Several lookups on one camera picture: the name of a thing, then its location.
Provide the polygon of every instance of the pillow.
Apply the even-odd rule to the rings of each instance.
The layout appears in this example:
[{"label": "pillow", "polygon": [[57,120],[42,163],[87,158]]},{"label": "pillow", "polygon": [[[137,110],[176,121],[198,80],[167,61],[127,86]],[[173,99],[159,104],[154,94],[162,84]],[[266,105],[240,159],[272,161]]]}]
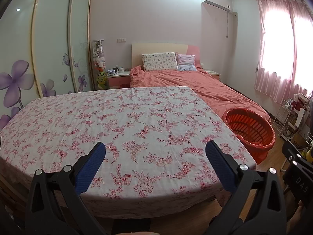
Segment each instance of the pillow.
[{"label": "pillow", "polygon": [[178,65],[179,71],[197,71],[196,67],[193,64],[189,65]]},{"label": "pillow", "polygon": [[145,71],[178,70],[174,52],[143,54],[142,62]]},{"label": "pillow", "polygon": [[177,64],[178,65],[196,65],[196,56],[195,55],[182,55],[176,53]]}]

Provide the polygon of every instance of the wall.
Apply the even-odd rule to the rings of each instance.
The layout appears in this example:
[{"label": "wall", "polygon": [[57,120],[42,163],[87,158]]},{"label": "wall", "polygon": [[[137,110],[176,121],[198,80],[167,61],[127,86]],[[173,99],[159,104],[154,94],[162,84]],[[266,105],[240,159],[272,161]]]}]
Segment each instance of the wall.
[{"label": "wall", "polygon": [[[232,44],[232,16],[201,0],[91,0],[90,38],[104,38],[106,67],[131,68],[131,43],[169,42],[200,47],[206,69],[222,73]],[[117,43],[126,38],[126,43]]]},{"label": "wall", "polygon": [[258,2],[233,0],[233,11],[238,12],[238,17],[234,22],[234,45],[227,84],[276,115],[279,105],[254,89],[261,36]]}]

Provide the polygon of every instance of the butterfly decal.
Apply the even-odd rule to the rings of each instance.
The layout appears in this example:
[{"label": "butterfly decal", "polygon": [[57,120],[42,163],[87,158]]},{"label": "butterfly decal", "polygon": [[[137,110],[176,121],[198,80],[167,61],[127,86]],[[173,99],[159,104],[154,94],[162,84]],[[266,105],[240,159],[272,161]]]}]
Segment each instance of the butterfly decal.
[{"label": "butterfly decal", "polygon": [[73,64],[75,67],[78,67],[78,63],[75,63],[75,58],[73,58]]},{"label": "butterfly decal", "polygon": [[69,66],[69,58],[67,53],[64,53],[62,64],[66,64],[67,66]]}]

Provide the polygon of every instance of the wooden headboard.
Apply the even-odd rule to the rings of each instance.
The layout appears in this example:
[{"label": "wooden headboard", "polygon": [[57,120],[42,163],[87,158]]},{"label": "wooden headboard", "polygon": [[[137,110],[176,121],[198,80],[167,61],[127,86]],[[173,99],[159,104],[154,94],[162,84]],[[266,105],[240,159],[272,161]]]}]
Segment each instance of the wooden headboard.
[{"label": "wooden headboard", "polygon": [[133,43],[131,45],[132,67],[142,65],[142,54],[163,52],[178,52],[180,54],[195,55],[196,64],[200,64],[200,49],[197,46],[175,43]]}]

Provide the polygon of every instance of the pink duvet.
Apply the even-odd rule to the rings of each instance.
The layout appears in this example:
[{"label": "pink duvet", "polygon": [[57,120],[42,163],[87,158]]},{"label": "pink duvet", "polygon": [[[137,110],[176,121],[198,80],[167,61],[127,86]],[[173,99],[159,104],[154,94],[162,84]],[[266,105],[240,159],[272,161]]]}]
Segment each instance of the pink duvet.
[{"label": "pink duvet", "polygon": [[188,86],[220,117],[227,109],[240,107],[252,110],[269,121],[270,116],[260,105],[213,78],[199,65],[196,67],[197,71],[163,70],[144,72],[141,66],[137,66],[130,72],[130,86]]}]

